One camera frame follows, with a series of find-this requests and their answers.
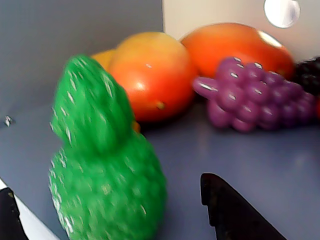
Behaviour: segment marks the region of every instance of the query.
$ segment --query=black plastic piece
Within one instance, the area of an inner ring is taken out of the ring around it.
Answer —
[[[201,175],[201,201],[217,240],[286,240],[247,200],[213,173]]]
[[[9,187],[0,190],[0,240],[28,240],[14,192]]]

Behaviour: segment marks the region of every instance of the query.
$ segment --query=white wall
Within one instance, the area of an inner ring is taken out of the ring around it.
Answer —
[[[320,1],[298,0],[300,18],[294,26],[284,29],[269,23],[264,0],[162,1],[164,30],[177,39],[203,25],[236,22],[269,33],[284,44],[296,60],[320,55]]]

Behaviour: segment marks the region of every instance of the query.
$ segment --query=gray wall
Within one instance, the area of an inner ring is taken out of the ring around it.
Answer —
[[[50,103],[66,60],[162,31],[161,0],[0,0],[0,117]]]

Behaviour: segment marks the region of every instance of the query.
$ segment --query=green soursop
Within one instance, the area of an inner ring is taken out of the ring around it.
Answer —
[[[71,240],[148,240],[161,223],[166,178],[151,144],[132,128],[125,90],[93,59],[71,58],[52,107],[63,147],[49,188]]]

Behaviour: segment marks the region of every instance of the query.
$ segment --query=grape bunch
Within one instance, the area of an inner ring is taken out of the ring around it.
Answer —
[[[320,98],[316,102],[316,117],[320,120]]]
[[[215,79],[198,77],[193,89],[208,99],[207,112],[217,128],[250,132],[310,123],[316,116],[315,97],[283,76],[264,71],[259,63],[243,65],[236,57],[219,65]]]

